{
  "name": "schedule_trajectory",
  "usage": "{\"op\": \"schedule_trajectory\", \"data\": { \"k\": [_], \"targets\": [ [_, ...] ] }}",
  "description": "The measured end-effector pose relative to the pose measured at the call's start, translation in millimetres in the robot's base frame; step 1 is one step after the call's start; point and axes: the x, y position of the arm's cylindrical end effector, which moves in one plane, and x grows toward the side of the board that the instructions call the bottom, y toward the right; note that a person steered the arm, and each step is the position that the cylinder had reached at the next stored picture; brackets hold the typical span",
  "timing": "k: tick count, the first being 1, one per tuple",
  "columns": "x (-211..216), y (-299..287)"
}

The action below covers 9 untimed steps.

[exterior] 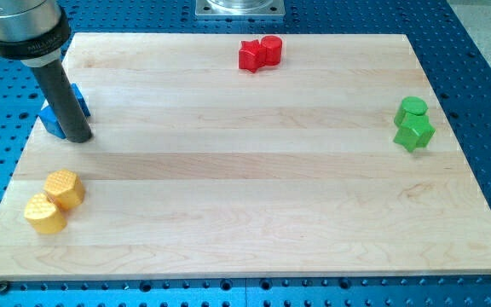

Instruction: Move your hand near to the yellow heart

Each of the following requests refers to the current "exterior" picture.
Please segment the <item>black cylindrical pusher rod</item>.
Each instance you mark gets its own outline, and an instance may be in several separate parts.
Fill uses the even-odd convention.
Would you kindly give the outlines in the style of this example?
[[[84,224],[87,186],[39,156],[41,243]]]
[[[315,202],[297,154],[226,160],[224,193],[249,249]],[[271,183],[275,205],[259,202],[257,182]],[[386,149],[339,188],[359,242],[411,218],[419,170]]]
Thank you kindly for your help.
[[[31,70],[66,139],[75,143],[87,142],[93,134],[61,61],[54,60],[42,67],[31,67]]]

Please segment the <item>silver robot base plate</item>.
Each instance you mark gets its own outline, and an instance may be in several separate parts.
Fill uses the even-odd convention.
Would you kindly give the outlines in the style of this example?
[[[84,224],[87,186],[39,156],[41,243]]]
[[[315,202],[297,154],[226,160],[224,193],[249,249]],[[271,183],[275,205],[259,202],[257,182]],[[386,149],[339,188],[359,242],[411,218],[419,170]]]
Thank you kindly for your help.
[[[216,17],[282,17],[286,14],[284,0],[196,0],[195,15]]]

